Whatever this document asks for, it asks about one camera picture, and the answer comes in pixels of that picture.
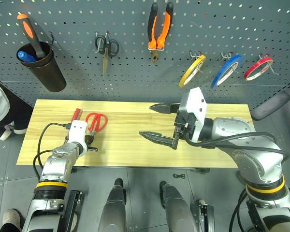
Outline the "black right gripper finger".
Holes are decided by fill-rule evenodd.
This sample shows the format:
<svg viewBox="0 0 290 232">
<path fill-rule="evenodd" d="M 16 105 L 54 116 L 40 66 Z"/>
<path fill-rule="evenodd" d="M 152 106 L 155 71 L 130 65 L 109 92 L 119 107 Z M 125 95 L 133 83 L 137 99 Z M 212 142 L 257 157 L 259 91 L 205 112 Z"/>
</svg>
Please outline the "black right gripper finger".
<svg viewBox="0 0 290 232">
<path fill-rule="evenodd" d="M 157 103 L 149 107 L 150 110 L 156 111 L 161 114 L 177 113 L 179 109 L 178 103 Z"/>
<path fill-rule="evenodd" d="M 156 144 L 165 145 L 174 150 L 177 149 L 178 139 L 176 138 L 167 137 L 167 136 L 162 135 L 161 133 L 152 132 L 152 131 L 140 131 L 139 134 Z"/>
</svg>

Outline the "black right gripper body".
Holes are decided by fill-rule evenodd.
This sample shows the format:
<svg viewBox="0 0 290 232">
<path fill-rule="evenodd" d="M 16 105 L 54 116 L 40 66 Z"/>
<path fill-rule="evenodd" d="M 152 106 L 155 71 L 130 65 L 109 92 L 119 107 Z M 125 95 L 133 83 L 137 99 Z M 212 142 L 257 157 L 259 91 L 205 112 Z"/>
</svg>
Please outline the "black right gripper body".
<svg viewBox="0 0 290 232">
<path fill-rule="evenodd" d="M 178 143 L 179 140 L 191 140 L 196 122 L 194 113 L 188 113 L 186 109 L 180 108 L 179 104 L 171 104 L 171 113 L 176 113 L 174 141 Z"/>
</svg>

